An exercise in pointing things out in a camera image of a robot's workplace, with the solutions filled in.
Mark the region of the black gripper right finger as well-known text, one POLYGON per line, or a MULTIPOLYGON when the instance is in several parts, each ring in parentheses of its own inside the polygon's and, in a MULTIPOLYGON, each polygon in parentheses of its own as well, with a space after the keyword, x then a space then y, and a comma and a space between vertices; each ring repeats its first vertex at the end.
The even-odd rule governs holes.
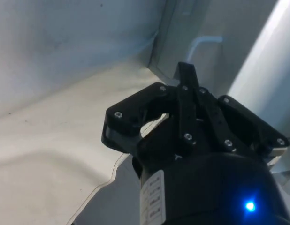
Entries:
POLYGON ((216 98, 200 86, 194 65, 191 84, 197 119, 193 126, 196 152, 271 154, 290 147, 286 136, 234 98, 227 95, 216 98))

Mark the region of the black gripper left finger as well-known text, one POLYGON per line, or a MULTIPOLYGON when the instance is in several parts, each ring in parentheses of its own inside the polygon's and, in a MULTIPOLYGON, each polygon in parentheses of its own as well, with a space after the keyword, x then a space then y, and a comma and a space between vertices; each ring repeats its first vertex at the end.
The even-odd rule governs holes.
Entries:
POLYGON ((177 86, 156 82, 127 97, 106 110, 101 141, 107 147, 123 153, 135 154, 143 139, 141 128, 157 120, 162 114, 170 115, 168 131, 184 149, 196 144, 196 107, 193 93, 197 77, 194 65, 179 62, 175 71, 177 86))

